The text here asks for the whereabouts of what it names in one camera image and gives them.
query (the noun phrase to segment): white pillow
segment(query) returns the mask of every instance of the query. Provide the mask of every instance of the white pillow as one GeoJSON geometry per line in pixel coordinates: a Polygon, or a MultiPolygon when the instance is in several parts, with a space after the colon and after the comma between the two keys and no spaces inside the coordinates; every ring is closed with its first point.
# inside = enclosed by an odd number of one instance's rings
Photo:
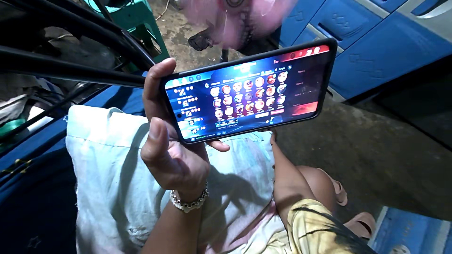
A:
{"type": "MultiPolygon", "coordinates": [[[[147,118],[117,108],[74,105],[66,147],[77,176],[79,253],[137,253],[169,200],[140,158],[147,118]]],[[[270,203],[274,159],[271,132],[222,139],[231,150],[207,146],[210,197],[202,211],[199,244],[207,252],[235,247],[270,203]]]]}

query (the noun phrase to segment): game character selection screen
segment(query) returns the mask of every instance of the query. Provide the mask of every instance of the game character selection screen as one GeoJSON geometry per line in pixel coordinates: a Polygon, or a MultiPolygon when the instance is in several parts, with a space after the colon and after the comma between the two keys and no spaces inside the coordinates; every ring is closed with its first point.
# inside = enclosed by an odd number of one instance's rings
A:
{"type": "Polygon", "coordinates": [[[165,90],[186,142],[312,117],[327,45],[170,80],[165,90]]]}

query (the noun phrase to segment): concrete floor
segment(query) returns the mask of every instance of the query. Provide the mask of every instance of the concrete floor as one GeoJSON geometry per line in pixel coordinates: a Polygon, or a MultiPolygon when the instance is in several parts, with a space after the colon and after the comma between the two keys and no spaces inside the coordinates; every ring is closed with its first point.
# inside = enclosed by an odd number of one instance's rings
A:
{"type": "MultiPolygon", "coordinates": [[[[151,3],[155,16],[162,1],[151,3]]],[[[219,47],[198,52],[188,45],[202,28],[171,6],[157,23],[176,71],[218,62],[219,47]]],[[[230,53],[230,60],[239,57],[230,53]]],[[[343,184],[349,202],[338,208],[342,221],[362,211],[377,217],[383,205],[452,220],[452,153],[372,102],[348,106],[328,95],[318,118],[279,127],[278,145],[295,165],[323,168],[343,184]]]]}

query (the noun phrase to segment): fingernail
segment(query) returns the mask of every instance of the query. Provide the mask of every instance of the fingernail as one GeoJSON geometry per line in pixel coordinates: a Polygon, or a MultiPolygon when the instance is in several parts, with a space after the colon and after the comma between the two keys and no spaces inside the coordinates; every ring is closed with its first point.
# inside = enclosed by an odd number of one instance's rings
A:
{"type": "Polygon", "coordinates": [[[149,125],[149,137],[152,139],[157,139],[160,136],[160,126],[158,121],[158,118],[151,118],[151,123],[149,125]]]}
{"type": "Polygon", "coordinates": [[[165,60],[162,61],[162,63],[166,63],[173,60],[175,61],[176,59],[174,57],[166,58],[165,60]]]}

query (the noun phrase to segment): black phone case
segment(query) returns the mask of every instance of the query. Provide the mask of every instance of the black phone case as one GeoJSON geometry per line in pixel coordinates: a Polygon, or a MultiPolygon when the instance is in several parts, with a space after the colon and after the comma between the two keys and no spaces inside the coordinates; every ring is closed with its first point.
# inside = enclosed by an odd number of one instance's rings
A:
{"type": "MultiPolygon", "coordinates": [[[[212,66],[206,66],[206,67],[202,67],[202,68],[191,70],[191,71],[183,71],[183,72],[179,72],[179,73],[174,73],[174,74],[171,74],[171,75],[163,78],[161,80],[161,82],[160,82],[160,94],[164,95],[163,96],[163,100],[165,101],[165,105],[168,108],[168,112],[171,115],[171,122],[172,122],[173,126],[175,127],[175,129],[177,131],[177,135],[179,137],[179,141],[181,143],[185,144],[185,145],[190,145],[190,144],[196,144],[196,143],[207,142],[207,141],[212,141],[212,140],[218,140],[218,137],[214,137],[212,139],[207,139],[207,140],[202,140],[202,141],[194,141],[194,142],[190,142],[190,143],[186,142],[184,140],[184,138],[182,137],[182,133],[181,133],[181,131],[180,131],[179,127],[178,127],[178,124],[177,124],[177,118],[174,115],[174,112],[172,110],[172,107],[171,107],[171,104],[170,104],[170,100],[168,99],[168,96],[166,94],[165,84],[168,81],[173,80],[173,79],[179,79],[179,78],[183,78],[183,77],[187,77],[187,76],[200,74],[200,73],[207,72],[207,71],[214,71],[214,70],[218,70],[218,69],[222,69],[222,68],[226,68],[226,67],[230,67],[230,66],[234,66],[234,65],[239,65],[239,64],[246,63],[246,62],[256,61],[256,60],[264,59],[264,58],[267,58],[267,57],[278,56],[278,55],[282,55],[282,54],[285,54],[285,53],[298,51],[298,50],[302,50],[302,49],[306,49],[306,48],[310,48],[310,47],[316,47],[316,46],[320,46],[320,45],[327,45],[327,46],[330,47],[330,51],[328,51],[327,54],[330,55],[331,61],[329,61],[329,63],[327,64],[327,67],[326,67],[325,76],[323,78],[324,82],[322,83],[322,85],[320,87],[320,97],[319,97],[319,101],[318,101],[319,103],[318,103],[317,110],[316,110],[314,116],[312,116],[310,118],[305,118],[305,119],[293,120],[293,121],[290,121],[290,122],[283,122],[283,123],[279,123],[279,124],[274,124],[274,125],[272,125],[270,127],[273,128],[273,127],[278,127],[278,126],[291,124],[291,123],[295,123],[295,122],[307,121],[307,120],[311,120],[311,119],[316,118],[320,114],[320,112],[322,111],[323,101],[325,99],[325,94],[326,94],[326,91],[327,91],[327,88],[328,88],[328,83],[330,82],[330,76],[331,76],[331,72],[333,70],[334,59],[336,57],[336,51],[337,51],[337,46],[338,46],[336,40],[334,40],[332,38],[318,40],[318,41],[315,41],[315,42],[308,42],[308,43],[304,43],[304,44],[296,45],[296,46],[291,46],[291,47],[285,47],[285,48],[281,48],[281,49],[277,49],[277,50],[261,53],[261,54],[258,54],[258,55],[244,57],[244,58],[239,59],[239,60],[219,63],[219,64],[215,64],[215,65],[212,65],[212,66]]],[[[225,138],[225,137],[229,137],[229,136],[236,136],[236,135],[240,135],[240,134],[244,134],[244,133],[248,133],[248,132],[254,132],[254,131],[258,131],[258,130],[263,130],[263,129],[267,129],[267,128],[268,127],[256,128],[256,129],[252,129],[252,130],[248,130],[248,131],[244,131],[244,132],[238,132],[238,133],[234,133],[234,134],[230,134],[230,135],[224,135],[224,136],[221,136],[221,138],[225,138]]]]}

